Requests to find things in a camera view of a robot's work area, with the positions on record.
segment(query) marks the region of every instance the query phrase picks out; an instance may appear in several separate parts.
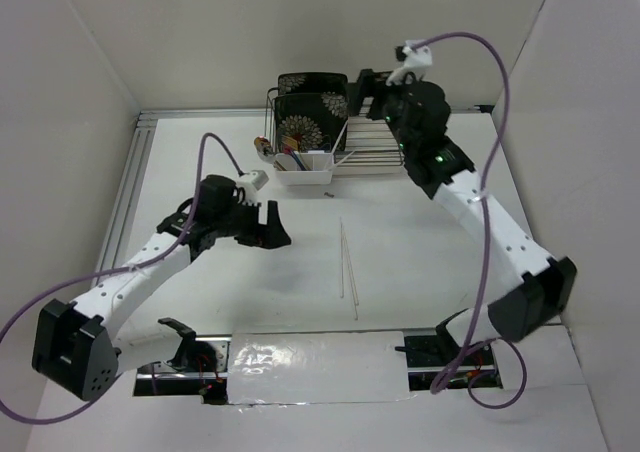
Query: black bracket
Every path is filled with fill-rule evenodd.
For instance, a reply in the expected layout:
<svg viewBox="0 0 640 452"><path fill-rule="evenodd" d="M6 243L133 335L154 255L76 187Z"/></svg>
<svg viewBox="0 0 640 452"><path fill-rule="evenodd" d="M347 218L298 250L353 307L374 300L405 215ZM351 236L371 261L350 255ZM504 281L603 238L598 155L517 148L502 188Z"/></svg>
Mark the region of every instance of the black bracket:
<svg viewBox="0 0 640 452"><path fill-rule="evenodd" d="M489 319L500 336L519 342L564 311L578 273L567 257L549 259L538 275L526 274L524 282L489 304Z"/></svg>
<svg viewBox="0 0 640 452"><path fill-rule="evenodd" d="M113 384L117 349L111 345L103 318L86 317L53 299L40 311L32 367L84 401L96 400Z"/></svg>
<svg viewBox="0 0 640 452"><path fill-rule="evenodd" d="M222 237L234 237L241 245L263 249L291 245L291 237L280 220L278 203L267 203L267 223L260 224L261 204L243 203L243 193L233 180L209 175L201 182L198 204L190 204L189 200L183 202L156 230L179 237L187 221L184 209L191 205L196 207L194 222L182 244L189 246L192 262Z"/></svg>
<svg viewBox="0 0 640 452"><path fill-rule="evenodd" d="M495 109L496 106L488 105L488 104L485 104L485 105L480 104L480 105L476 105L476 107L481 114L491 114L493 113L493 109Z"/></svg>
<svg viewBox="0 0 640 452"><path fill-rule="evenodd" d="M207 357L208 368L212 371L216 370L217 357L215 350L206 342L198 342L196 340L196 332L191 327L170 317L159 319L158 323L175 330L182 337L175 356L168 361L172 367L177 370L184 370L192 366L194 357L200 354Z"/></svg>

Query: white table surface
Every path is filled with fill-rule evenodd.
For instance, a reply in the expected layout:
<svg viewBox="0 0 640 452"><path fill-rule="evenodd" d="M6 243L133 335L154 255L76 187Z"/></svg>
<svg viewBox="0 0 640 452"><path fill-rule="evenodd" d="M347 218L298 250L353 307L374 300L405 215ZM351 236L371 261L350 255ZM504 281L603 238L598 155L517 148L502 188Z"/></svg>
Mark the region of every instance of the white table surface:
<svg viewBox="0 0 640 452"><path fill-rule="evenodd" d="M250 145L261 126L258 118L161 121L129 251L137 250L155 224L191 195L196 145L203 132L231 139L242 167L250 169L260 164ZM450 133L481 163L495 129L487 115L457 115ZM212 145L207 171L231 175ZM502 154L496 162L492 190L526 229ZM336 197L326 198L324 191ZM136 313L137 325L170 314L200 333L428 327L471 300L479 247L406 177L340 178L318 190L285 189L273 182L263 192L265 199L280 202L294 245L261 251L220 241ZM340 216L358 281L358 321L352 306L339 298ZM388 274L396 270L402 275ZM419 392L409 400L368 404L203 406L195 397L134 398L135 376L127 373L81 416L34 427L28 451L605 451L564 327L548 326L520 345L533 377L522 399L505 411L480 409L463 390L438 396ZM506 390L478 391L484 400L503 402L517 387L520 372L508 353L496 349ZM39 416L78 405L75 397L49 383Z"/></svg>
<svg viewBox="0 0 640 452"><path fill-rule="evenodd" d="M426 328L473 303L481 247L405 174L335 177L329 186L284 187L252 146L263 125L256 116L160 120L127 255L139 250L159 221L192 195L197 144L206 131L228 143L244 170L262 168L271 175L260 197L278 200L293 245L264 251L220 240L161 287L131 323L145 327L158 314L170 314L200 334ZM449 130L472 160L484 163L495 137L489 115L453 115ZM213 141L205 171L235 176ZM490 187L528 230L502 152ZM324 196L327 191L335 198ZM340 218L360 299L357 321L349 297L339 297ZM503 293L491 282L487 299Z"/></svg>

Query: white cable clip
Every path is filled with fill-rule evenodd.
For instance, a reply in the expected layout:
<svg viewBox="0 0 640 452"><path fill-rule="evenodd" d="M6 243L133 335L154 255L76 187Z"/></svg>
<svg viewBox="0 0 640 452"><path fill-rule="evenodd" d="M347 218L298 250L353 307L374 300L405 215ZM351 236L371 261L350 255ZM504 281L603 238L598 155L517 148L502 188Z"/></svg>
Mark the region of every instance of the white cable clip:
<svg viewBox="0 0 640 452"><path fill-rule="evenodd" d="M476 202L480 202L482 199L486 199L489 197L489 192L487 189L480 189L480 192L475 192L476 196L473 199L467 200L468 204L474 204Z"/></svg>
<svg viewBox="0 0 640 452"><path fill-rule="evenodd" d="M149 275L149 273L144 269L144 267L139 267L139 263L135 263L135 264L131 264L129 266L129 272L135 272L135 273L141 273L143 276L145 276L147 279L149 277L151 277Z"/></svg>
<svg viewBox="0 0 640 452"><path fill-rule="evenodd" d="M387 85L402 85L410 72L416 76L416 80L420 80L427 73L427 68L433 65L433 57L429 47L424 46L413 50L412 46L418 42L422 42L422 40L405 41L405 46L402 49L402 53L405 55L404 62L401 67L391 72L387 78Z"/></svg>

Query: cable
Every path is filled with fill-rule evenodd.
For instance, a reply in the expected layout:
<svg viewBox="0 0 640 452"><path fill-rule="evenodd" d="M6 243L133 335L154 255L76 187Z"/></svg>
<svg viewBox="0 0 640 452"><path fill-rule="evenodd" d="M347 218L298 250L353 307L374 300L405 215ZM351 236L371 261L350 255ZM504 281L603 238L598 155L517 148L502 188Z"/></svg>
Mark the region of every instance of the cable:
<svg viewBox="0 0 640 452"><path fill-rule="evenodd" d="M512 342L509 342L508 340L504 340L504 339L496 339L496 340L502 340L505 344L507 344L509 347L511 347L511 350L513 350L513 352L516 354L516 357L518 358L518 362L520 362L520 367L522 368L522 381L520 382L520 387L518 388L518 391L516 392L516 395L511 397L511 399L509 399L507 402L505 402L503 404L493 405L493 404L487 404L486 402L482 402L480 399L478 399L473 394L471 389L473 388L474 384L478 380L480 380L481 378L486 377L488 375L491 375L494 372L489 370L489 371L485 371L485 372L480 372L479 374L474 376L469 381L469 386L467 387L467 392L469 392L469 397L471 397L471 399L476 404L484 407L485 409L492 409L492 410L506 409L507 407L510 407L513 404L515 404L520 399L520 397L522 397L522 394L524 394L524 391L525 391L525 389L527 387L527 379L528 379L527 366L524 363L524 357L522 357L522 354L520 353L518 348ZM494 342L494 341L495 340L487 340L485 342L482 342L481 344L478 344L478 345L472 347L469 350L473 350L473 351L479 350L480 348L482 348L482 347L484 347L486 345L489 345L491 342Z"/></svg>
<svg viewBox="0 0 640 452"><path fill-rule="evenodd" d="M195 191L193 193L193 203L194 204L197 204L198 203L198 199L200 198L200 181L202 180L202 167L203 167L203 163L204 163L204 150L205 150L205 144L206 144L208 138L215 139L220 143L222 148L225 150L225 152L227 153L227 155L231 159L231 162L233 163L234 167L238 171L238 174L240 176L244 175L244 172L242 172L242 170L238 166L238 163L236 162L236 159L233 157L233 155L231 154L231 151L226 146L226 144L222 141L222 139L220 139L220 137L218 137L216 134L213 134L211 132L207 132L200 139L200 148L198 150L198 163L197 163L197 167L196 167L196 186L195 186ZM182 228L182 232L180 232L180 235L178 236L176 241L167 250L165 250L161 254L157 255L156 257L153 257L152 259L149 259L149 260L147 260L145 262L140 262L139 264L137 264L137 268L138 269L142 269L144 267L149 267L150 265L156 264L156 263L160 262L161 260L164 260L169 254L171 254L174 250L176 250L176 248L180 245L182 240L189 233L189 229L193 225L193 219L194 219L194 216L195 216L195 212L196 212L196 207L191 207L191 210L189 210L189 215L187 216L187 220L185 221L184 227ZM2 344L2 342L5 339L5 337L7 336L7 333L9 332L11 327L13 327L13 325L16 323L16 321L20 317L22 317L29 309L31 309L31 307L36 305L41 300L46 299L47 297L49 297L50 295L55 294L59 290L65 289L65 288L70 287L72 285L79 284L81 282L87 282L89 280L97 279L97 278L100 278L100 277L106 277L106 276L110 276L110 275L123 274L123 273L130 272L130 271L131 271L130 267L116 267L114 269L108 269L108 270L102 270L102 271L98 271L98 272L93 272L93 273L90 273L90 274L82 275L80 277L76 277L75 279L69 279L69 280L67 280L65 282L61 282L58 285L54 285L50 289L45 290L41 294L38 294L37 296L35 296L33 299L29 300L15 314L13 314L13 316L11 316L9 318L9 320L4 325L4 327L2 327L2 330L0 330L0 344ZM2 399L0 399L0 412L5 414L10 419L13 419L16 422L20 422L20 423L23 423L23 424L50 425L50 424L57 424L59 422L65 421L67 419L71 419L73 417L76 417L77 415L79 415L80 413L84 412L89 407L91 407L95 402L97 402L97 400L95 400L93 402L89 402L89 403L83 405L82 407L80 407L79 409L76 409L73 412L69 412L68 414L61 415L59 417L53 417L53 418L49 418L49 419L36 419L36 418L31 418L31 417L25 417L23 415L18 414L17 412L14 412L9 407L7 407L7 405L2 401Z"/></svg>
<svg viewBox="0 0 640 452"><path fill-rule="evenodd" d="M196 357L196 362L198 363L198 377L200 377L200 384L204 387L206 384L204 382L204 372L202 371L202 362L200 359Z"/></svg>
<svg viewBox="0 0 640 452"><path fill-rule="evenodd" d="M479 352L479 351L475 355L475 362L476 362L476 370L477 371L482 370L482 366L484 365L484 361L482 360L482 353Z"/></svg>
<svg viewBox="0 0 640 452"><path fill-rule="evenodd" d="M464 339L462 347L460 347L460 351L458 352L458 355L434 378L430 387L432 394L438 394L447 387L447 384L449 383L449 381L455 376L460 365L462 365L464 358L469 354L469 350L474 349L474 348L469 349L469 346L471 345L471 339L473 338L473 334L478 324L480 308L484 301L484 294L487 289L487 282L489 277L489 260L491 255L491 224L490 224L490 216L489 216L489 205L487 204L486 195L482 194L482 192L484 192L487 186L487 178L489 176L489 170L491 168L491 165L493 164L496 153L498 152L498 149L502 145L502 139L504 137L504 134L507 128L507 118L509 117L509 108L511 106L511 89L509 86L509 75L507 73L507 69L496 48L493 45L491 45L491 43L487 41L485 38L471 32L450 32L447 34L436 35L435 37L432 37L430 39L422 40L416 44L413 44L411 46L411 49L415 51L421 47L426 47L428 45L435 44L436 42L440 42L442 40L452 39L452 38L465 38L465 39L474 40L482 44L491 53L496 63L498 64L498 68L500 69L500 75L502 76L502 83L504 87L504 112L502 115L502 120L500 121L500 126L498 127L496 140L493 143L493 146L491 147L489 156L487 157L487 162L485 163L484 169L482 171L482 175L480 177L480 197L481 197L480 204L482 206L482 217L484 221L484 247L483 247L483 258L482 258L482 272L480 275L480 284L478 285L478 292L476 295L476 303L474 306L473 313L471 314L471 321L469 322L469 330L467 330L467 335ZM507 344L516 352L516 354L518 355L518 359L519 360L522 359L522 355L516 349L516 347L508 341L505 341L505 342L507 342ZM514 397L515 400L511 399L505 404L495 406L495 405L485 404L481 402L479 399L474 397L470 391L469 395L471 396L471 398L477 404L488 409L500 409L504 407L509 407L510 405L515 403L515 401L518 400L522 395L522 392L524 392L524 386L526 385L526 382L527 382L527 368L524 363L524 360L520 360L520 363L522 365L522 386L519 390L519 393L516 394L516 396Z"/></svg>
<svg viewBox="0 0 640 452"><path fill-rule="evenodd" d="M307 170L307 168L304 166L304 163L302 162L302 159L296 155L294 150L290 148L285 148L284 153L292 157L293 160L295 160L296 164L298 164L298 167L300 167L300 170L304 170L304 171Z"/></svg>
<svg viewBox="0 0 640 452"><path fill-rule="evenodd" d="M191 204L193 204L193 198L189 197L187 200L185 200L183 203L181 203L178 208L176 209L176 212L184 212L185 210L187 210L187 207L189 207Z"/></svg>

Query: white enclosure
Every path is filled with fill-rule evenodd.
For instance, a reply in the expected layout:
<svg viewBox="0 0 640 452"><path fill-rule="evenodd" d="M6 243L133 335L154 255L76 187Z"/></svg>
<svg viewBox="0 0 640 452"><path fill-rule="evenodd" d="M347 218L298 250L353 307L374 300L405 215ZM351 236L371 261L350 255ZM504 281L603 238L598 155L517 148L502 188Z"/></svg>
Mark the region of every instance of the white enclosure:
<svg viewBox="0 0 640 452"><path fill-rule="evenodd" d="M263 164L253 147L247 147L263 126L262 111L158 120L146 166L134 174L140 177L139 196L120 201L130 204L126 207L130 218L123 224L129 231L109 234L121 237L118 248L126 250L124 257L147 243L160 211L173 210L189 195L203 133L219 131L249 170ZM448 126L452 140L468 150L472 160L480 162L488 154L496 133L489 114L456 113ZM233 175L221 148L208 148L205 161L205 170ZM501 152L495 166L492 192L528 230ZM325 191L334 197L325 196ZM474 430L487 437L484 450L535 451L541 444L551 450L606 450L595 410L585 402L588 389L568 332L556 321L518 344L531 378L517 408L480 414L469 402L463 406L470 400L465 390L447 390L438 397L409 390L406 357L393 348L403 343L399 330L435 327L442 317L470 306L481 254L469 234L442 207L426 200L406 174L342 176L328 186L302 189L270 180L260 194L278 200L282 222L293 240L290 247L264 251L220 240L160 287L122 329L123 336L136 336L136 331L153 327L159 316L170 314L199 334L232 335L227 392L234 405L203 406L193 396L133 397L135 373L129 372L80 417L33 430L29 452L71 447L96 452L144 447L202 450L213 432L194 427L184 436L185 423L193 427L227 421L239 425L216 429L215 443L232 450L252 450L259 444L283 452L340 450L347 437L352 450L379 441L417 449L437 435L437 449L454 452L474 446L477 439L476 434L461 435L455 427L440 425L458 421L474 424ZM340 220L356 276L357 307L348 288L344 298L340 294ZM490 280L487 300L501 290L499 280ZM309 334L314 331L323 333ZM506 345L496 344L494 352L504 390L480 393L484 400L499 403L518 389L521 371ZM269 354L295 366L279 368L272 375L270 369L256 374L255 368L267 362ZM539 401L554 413L540 414ZM73 410L78 402L49 382L38 414L48 417ZM256 415L245 420L254 410L268 419L261 421ZM438 420L408 430L378 425L411 422L416 410ZM513 414L522 427L505 434L504 421ZM108 426L103 417L110 418ZM135 430L112 433L133 421ZM353 431L352 424L360 421L380 432ZM139 432L158 423L165 424L163 434ZM318 442L315 434L327 439ZM543 441L535 439L541 436Z"/></svg>
<svg viewBox="0 0 640 452"><path fill-rule="evenodd" d="M247 446L277 449L282 433L299 450L323 441L335 450L383 450L402 446L391 441L398 436L372 432L405 427L406 414L413 414L416 423L427 422L408 439L408 448L466 448L462 439L444 442L446 434L439 435L455 426L461 437L474 438L476 450L523 441L522 449L549 450L545 430L563 450L601 450L597 426L585 425L596 423L593 401L609 449L636 450L640 0L0 0L0 323L47 287L95 268L132 139L140 137L134 129L141 109L260 107L280 73L326 70L353 79L361 68L390 68L393 47L405 39L454 30L486 37L510 72L506 160L535 238L578 266L564 323L588 390L580 374L563 372L561 380L529 391L512 416L507 411L493 418L463 394L453 402L422 395L409 409L362 406L356 414L346 408L252 410L247 430L275 432L269 423L289 424L270 442L252 442L230 412L213 420L206 407L178 399L170 418L153 412L155 405L145 407L145 399L131 399L131 383L123 380L107 394L101 412L96 409L111 423L105 436L131 437L118 442L123 450L150 444L211 450L215 442L185 445L163 434L193 436L212 427L215 436L222 424L226 448L243 438ZM489 54L463 40L437 44L433 54L429 80L444 88L449 102L498 103L499 120L502 85ZM474 140L469 144L479 143ZM469 151L478 164L484 153ZM152 160L150 167L160 167ZM181 164L185 170L192 168L189 160ZM494 180L504 183L497 188L509 188L507 201L513 202L505 207L526 227L504 160L501 167ZM174 193L182 197L180 187ZM132 247L141 230L138 223ZM35 312L28 314L1 346L0 397L25 415L50 416L73 401L49 384L38 412L45 381L30 367L35 319ZM558 343L569 350L564 329L550 330L545 333L562 331ZM532 374L546 377L548 368L535 362L533 349ZM573 357L569 352L564 356ZM558 400L562 407L548 407ZM127 413L119 415L120 408ZM145 414L138 425L136 414ZM458 414L468 414L468 429L444 419ZM95 425L83 422L86 417L77 420L87 431ZM328 440L313 431L313 422L322 420L335 432ZM341 421L349 420L347 428ZM56 447L74 443L68 440L73 424L33 431L0 416L2 450L62 450ZM571 437L572 431L582 435Z"/></svg>

